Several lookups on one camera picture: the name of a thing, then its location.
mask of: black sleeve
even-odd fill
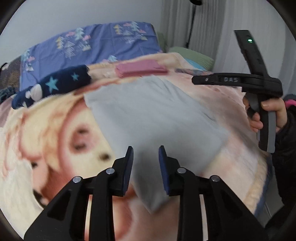
[[[279,195],[285,205],[296,202],[296,106],[287,110],[287,116],[287,124],[276,135],[272,154]]]

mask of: blanket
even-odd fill
[[[218,123],[228,129],[227,144],[199,175],[219,175],[254,213],[263,192],[267,164],[255,134],[249,130],[242,103],[244,94],[239,88],[192,85],[191,75],[174,72],[174,68],[192,68],[176,53],[141,56],[124,63],[145,59],[165,65],[170,71],[159,78],[170,81],[209,108]],[[0,127],[0,209],[21,237],[43,207],[74,176],[96,176],[112,166],[113,150],[83,94],[138,78],[116,77],[115,66],[116,63],[90,65],[90,85],[45,98],[28,109],[5,108],[1,113],[1,122],[5,123]],[[178,198],[171,198],[158,211],[149,213],[130,183],[125,197],[113,198],[116,240],[175,240],[178,204]],[[88,209],[85,240],[89,212]],[[203,228],[207,240],[206,222]]]
[[[71,66],[116,62],[160,52],[150,23],[93,24],[58,34],[22,54],[20,90]]]

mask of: pink patch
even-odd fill
[[[287,109],[292,105],[296,106],[296,101],[295,100],[287,100],[287,101],[285,101],[285,106],[286,106]]]
[[[33,61],[33,60],[35,60],[35,58],[33,57],[33,56],[30,56],[30,58],[28,58],[28,62],[31,62],[31,61]]]
[[[73,35],[75,35],[75,32],[69,32],[69,33],[66,34],[66,37],[70,37],[70,36],[73,36]]]
[[[91,38],[90,35],[86,35],[82,40],[86,41],[86,40],[89,40]]]

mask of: black handle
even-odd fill
[[[274,153],[276,137],[276,114],[274,111],[267,112],[261,107],[261,102],[270,99],[270,96],[247,93],[246,98],[250,103],[250,108],[247,111],[248,116],[251,118],[255,112],[258,112],[260,115],[260,120],[263,123],[263,128],[257,133],[259,148],[263,151]]]
[[[264,228],[243,202],[218,176],[195,176],[180,167],[177,159],[159,148],[159,164],[164,188],[169,196],[180,196],[177,241],[202,241],[203,195],[210,241],[268,241]]]
[[[235,36],[241,52],[249,66],[251,74],[268,77],[260,51],[249,30],[235,30]]]
[[[225,85],[240,86],[242,92],[253,94],[265,94],[270,98],[279,98],[283,95],[281,81],[276,78],[255,74],[239,73],[215,73],[210,75],[199,75],[192,77],[195,85]]]

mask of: tree pattern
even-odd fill
[[[34,61],[34,56],[30,56],[30,50],[27,49],[21,56],[21,62],[24,62],[24,68],[22,71],[34,71],[31,62]]]
[[[85,35],[83,28],[77,28],[57,38],[57,49],[63,51],[66,58],[71,58],[76,55],[75,52],[91,50],[90,39],[91,36]]]
[[[142,41],[148,40],[147,36],[144,35],[146,32],[140,29],[137,22],[124,23],[122,26],[116,24],[113,28],[117,35],[124,35],[122,40],[125,40],[127,44],[131,44],[137,39]]]
[[[116,62],[117,61],[117,58],[113,55],[110,55],[109,58],[108,58],[108,61],[109,62]]]

